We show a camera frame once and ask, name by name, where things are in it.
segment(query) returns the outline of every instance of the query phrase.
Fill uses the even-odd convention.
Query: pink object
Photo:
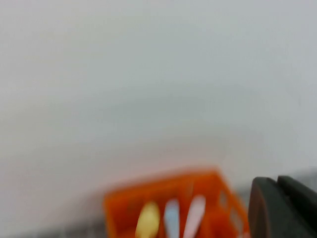
[[[194,238],[205,214],[206,198],[202,195],[194,197],[187,215],[183,238]]]

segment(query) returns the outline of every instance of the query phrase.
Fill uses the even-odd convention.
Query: orange plastic crate
[[[157,238],[166,238],[162,220],[165,204],[177,198],[182,238],[189,206],[197,194],[206,197],[206,212],[196,238],[235,238],[249,234],[247,214],[239,199],[218,172],[208,171],[186,173],[108,193],[104,200],[108,236],[134,238],[142,207],[155,201],[161,214]]]

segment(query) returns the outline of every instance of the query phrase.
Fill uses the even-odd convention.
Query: light blue object
[[[169,200],[165,206],[164,224],[168,238],[179,238],[179,202]]]

